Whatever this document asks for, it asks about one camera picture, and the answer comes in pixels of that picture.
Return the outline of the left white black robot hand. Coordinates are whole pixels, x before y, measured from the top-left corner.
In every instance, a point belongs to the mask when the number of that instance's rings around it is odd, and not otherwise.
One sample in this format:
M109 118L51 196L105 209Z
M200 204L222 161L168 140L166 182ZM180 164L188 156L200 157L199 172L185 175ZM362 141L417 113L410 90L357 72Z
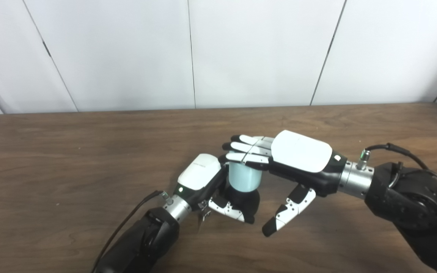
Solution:
M171 201L163 207L178 223L192 212L204 220L215 211L253 224L260 204L260 177L247 175L243 167L220 163L211 154L199 154L179 175Z

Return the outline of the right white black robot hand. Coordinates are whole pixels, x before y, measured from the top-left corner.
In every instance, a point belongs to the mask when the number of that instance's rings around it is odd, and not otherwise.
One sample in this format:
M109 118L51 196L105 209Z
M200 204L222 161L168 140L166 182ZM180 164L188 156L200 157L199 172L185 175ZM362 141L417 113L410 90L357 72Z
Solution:
M285 227L302 213L313 200L338 191L347 158L329 144L292 131L281 131L276 137L233 135L222 145L222 164L238 163L297 183L286 204L262 227L264 236Z

